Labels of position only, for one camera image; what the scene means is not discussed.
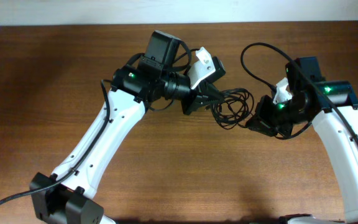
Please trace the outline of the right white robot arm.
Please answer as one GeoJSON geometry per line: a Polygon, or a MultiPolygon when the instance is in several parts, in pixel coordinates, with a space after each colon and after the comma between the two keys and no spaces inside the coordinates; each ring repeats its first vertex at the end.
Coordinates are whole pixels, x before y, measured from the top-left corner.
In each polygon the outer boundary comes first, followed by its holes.
{"type": "Polygon", "coordinates": [[[328,153],[345,209],[345,221],[358,223],[358,99],[348,81],[327,81],[316,57],[295,59],[305,73],[286,64],[287,76],[273,98],[257,103],[246,128],[270,137],[293,135],[293,127],[310,123],[328,153]]]}

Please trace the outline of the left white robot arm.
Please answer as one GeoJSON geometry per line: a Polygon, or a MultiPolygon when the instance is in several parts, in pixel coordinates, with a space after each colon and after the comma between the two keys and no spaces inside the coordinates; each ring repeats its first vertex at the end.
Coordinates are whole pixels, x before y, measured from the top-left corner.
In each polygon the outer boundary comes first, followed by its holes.
{"type": "Polygon", "coordinates": [[[111,223],[93,199],[99,183],[130,130],[153,102],[178,100],[189,115],[223,100],[214,83],[225,74],[222,62],[206,49],[185,50],[177,65],[181,39],[156,30],[146,51],[133,55],[114,72],[103,90],[104,105],[71,154],[51,175],[36,174],[30,183],[35,216],[45,223],[111,223]]]}

